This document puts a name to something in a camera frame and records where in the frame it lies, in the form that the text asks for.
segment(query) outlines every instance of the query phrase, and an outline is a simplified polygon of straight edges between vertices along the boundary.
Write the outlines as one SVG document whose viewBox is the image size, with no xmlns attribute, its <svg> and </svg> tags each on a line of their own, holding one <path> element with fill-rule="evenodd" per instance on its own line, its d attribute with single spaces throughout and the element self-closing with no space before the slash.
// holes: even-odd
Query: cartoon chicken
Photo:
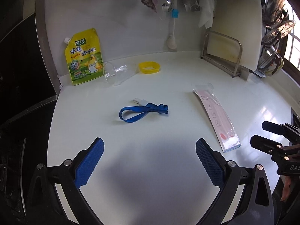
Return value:
<svg viewBox="0 0 300 225">
<path fill-rule="evenodd" d="M 86 65 L 88 66 L 90 73 L 95 73 L 102 68 L 102 65 L 97 61 L 95 55 L 91 55 L 90 62 L 87 62 Z"/>
</svg>

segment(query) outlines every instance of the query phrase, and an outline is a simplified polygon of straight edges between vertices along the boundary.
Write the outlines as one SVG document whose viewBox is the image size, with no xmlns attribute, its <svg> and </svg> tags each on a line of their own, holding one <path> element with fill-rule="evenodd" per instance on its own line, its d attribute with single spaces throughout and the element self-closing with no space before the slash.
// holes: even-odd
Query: white towel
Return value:
<svg viewBox="0 0 300 225">
<path fill-rule="evenodd" d="M 200 0 L 199 6 L 201 7 L 201 15 L 198 26 L 205 25 L 205 28 L 210 28 L 214 19 L 215 0 Z"/>
</svg>

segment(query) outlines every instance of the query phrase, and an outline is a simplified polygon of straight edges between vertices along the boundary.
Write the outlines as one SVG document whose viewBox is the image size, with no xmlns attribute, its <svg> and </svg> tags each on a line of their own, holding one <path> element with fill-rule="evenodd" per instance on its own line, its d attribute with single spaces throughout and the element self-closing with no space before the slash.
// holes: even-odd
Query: packaged toothbrush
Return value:
<svg viewBox="0 0 300 225">
<path fill-rule="evenodd" d="M 223 152 L 234 150 L 241 146 L 234 127 L 214 94 L 212 84 L 197 85 L 194 92 L 199 96 L 216 132 Z"/>
<path fill-rule="evenodd" d="M 68 44 L 64 53 L 73 85 L 103 75 L 100 43 L 95 29 L 79 32 L 71 39 L 66 38 L 64 41 Z"/>
</svg>

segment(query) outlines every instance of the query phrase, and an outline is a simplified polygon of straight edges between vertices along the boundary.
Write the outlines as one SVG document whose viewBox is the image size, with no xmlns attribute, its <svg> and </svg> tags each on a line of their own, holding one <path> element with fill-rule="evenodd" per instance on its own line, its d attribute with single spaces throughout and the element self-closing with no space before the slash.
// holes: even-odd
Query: white cutting board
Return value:
<svg viewBox="0 0 300 225">
<path fill-rule="evenodd" d="M 262 26 L 260 0 L 217 0 L 211 30 L 239 40 L 243 46 L 240 64 L 253 71 L 260 56 Z M 210 34 L 207 53 L 236 63 L 239 46 L 232 40 Z"/>
</svg>

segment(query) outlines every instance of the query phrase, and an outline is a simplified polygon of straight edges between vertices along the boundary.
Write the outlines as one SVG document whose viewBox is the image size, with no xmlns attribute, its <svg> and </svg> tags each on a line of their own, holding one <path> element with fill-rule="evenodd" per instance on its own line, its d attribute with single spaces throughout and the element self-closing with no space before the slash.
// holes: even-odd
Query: plastic packaging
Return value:
<svg viewBox="0 0 300 225">
<path fill-rule="evenodd" d="M 103 75 L 100 43 L 95 29 L 75 34 L 64 40 L 68 44 L 64 53 L 73 85 L 93 80 Z"/>
<path fill-rule="evenodd" d="M 137 73 L 136 63 L 123 64 L 120 60 L 104 65 L 104 77 L 113 86 L 118 86 Z"/>
<path fill-rule="evenodd" d="M 204 105 L 223 152 L 240 147 L 241 143 L 234 131 L 233 124 L 215 96 L 212 84 L 197 85 L 194 92 L 199 96 Z"/>
</svg>

